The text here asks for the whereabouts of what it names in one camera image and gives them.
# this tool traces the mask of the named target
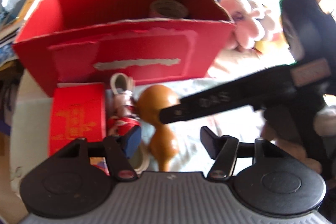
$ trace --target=books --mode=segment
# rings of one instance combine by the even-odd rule
[[[0,132],[10,135],[12,117],[16,106],[16,94],[23,73],[18,60],[0,67]]]
[[[0,68],[7,62],[18,59],[16,53],[12,48],[15,36],[7,39],[6,41],[0,41]]]
[[[0,24],[0,41],[15,34],[30,17],[40,0],[20,0]]]

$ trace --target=plush toy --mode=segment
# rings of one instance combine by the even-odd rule
[[[287,49],[289,47],[283,32],[280,30],[277,31],[277,24],[271,17],[271,12],[270,9],[265,7],[264,18],[258,19],[264,28],[265,35],[261,40],[255,42],[254,47],[263,54]]]
[[[252,10],[247,0],[221,0],[219,3],[231,15],[236,30],[228,41],[227,49],[239,51],[254,47],[254,42],[265,36],[262,25],[256,20],[260,17],[258,9]]]
[[[262,19],[265,17],[265,11],[266,11],[265,6],[259,5],[253,0],[247,0],[247,1],[251,5],[251,10],[256,19]]]

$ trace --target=torn paper label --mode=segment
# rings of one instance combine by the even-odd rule
[[[96,63],[93,67],[96,70],[113,70],[113,69],[126,69],[131,66],[148,66],[148,65],[164,65],[172,66],[181,62],[179,58],[173,59],[135,59],[135,60],[116,60],[113,62]]]
[[[320,58],[312,62],[291,69],[291,75],[294,85],[302,87],[331,75],[331,70],[328,61],[325,58]]]

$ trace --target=red package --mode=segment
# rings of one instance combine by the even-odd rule
[[[56,88],[50,121],[49,156],[76,138],[100,142],[106,136],[104,85]]]
[[[215,0],[174,0],[181,19],[148,18],[156,0],[41,0],[13,48],[49,95],[57,83],[136,85],[204,77],[235,28]]]

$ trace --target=roll of tape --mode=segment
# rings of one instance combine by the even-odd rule
[[[149,17],[186,18],[188,9],[175,0],[156,0],[151,3]]]

